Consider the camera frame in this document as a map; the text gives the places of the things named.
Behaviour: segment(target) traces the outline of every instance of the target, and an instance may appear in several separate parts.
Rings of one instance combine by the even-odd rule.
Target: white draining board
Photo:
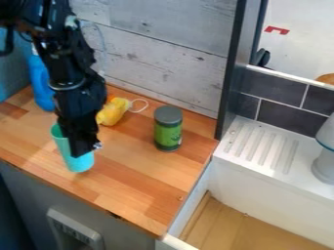
[[[322,183],[311,172],[321,150],[313,138],[236,116],[214,152],[213,161],[234,163],[226,165],[277,180],[332,203],[334,186]]]

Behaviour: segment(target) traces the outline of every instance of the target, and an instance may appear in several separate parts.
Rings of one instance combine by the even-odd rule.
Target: blue container
[[[63,161],[71,172],[85,172],[94,165],[94,152],[90,151],[77,158],[70,156],[70,147],[68,138],[64,137],[59,124],[51,127],[51,135],[55,140],[59,151],[63,156]]]
[[[31,56],[28,66],[35,102],[45,111],[55,110],[54,92],[48,86],[50,77],[47,68],[38,56]]]

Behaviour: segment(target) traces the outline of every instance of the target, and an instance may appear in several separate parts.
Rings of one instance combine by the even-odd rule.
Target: dark tile
[[[294,107],[261,101],[258,121],[314,137],[327,118]]]
[[[303,108],[330,115],[334,112],[334,91],[310,86]]]
[[[236,114],[249,119],[255,119],[260,99],[239,94]]]
[[[241,92],[299,106],[307,85],[265,73],[246,70]]]

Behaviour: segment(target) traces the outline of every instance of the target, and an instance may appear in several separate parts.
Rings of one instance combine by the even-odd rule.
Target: plastic cup
[[[63,161],[67,168],[71,172],[85,172],[94,165],[94,153],[92,151],[83,154],[77,158],[70,156],[70,147],[68,138],[63,136],[61,127],[59,124],[55,124],[50,130],[51,136],[54,139],[58,150],[62,154]]]

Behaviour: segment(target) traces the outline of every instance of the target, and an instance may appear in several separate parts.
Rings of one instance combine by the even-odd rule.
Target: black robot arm
[[[104,79],[91,66],[94,50],[81,32],[67,0],[0,0],[0,25],[6,26],[6,48],[13,50],[13,28],[31,35],[50,74],[56,115],[74,157],[101,146],[96,114],[106,98]]]

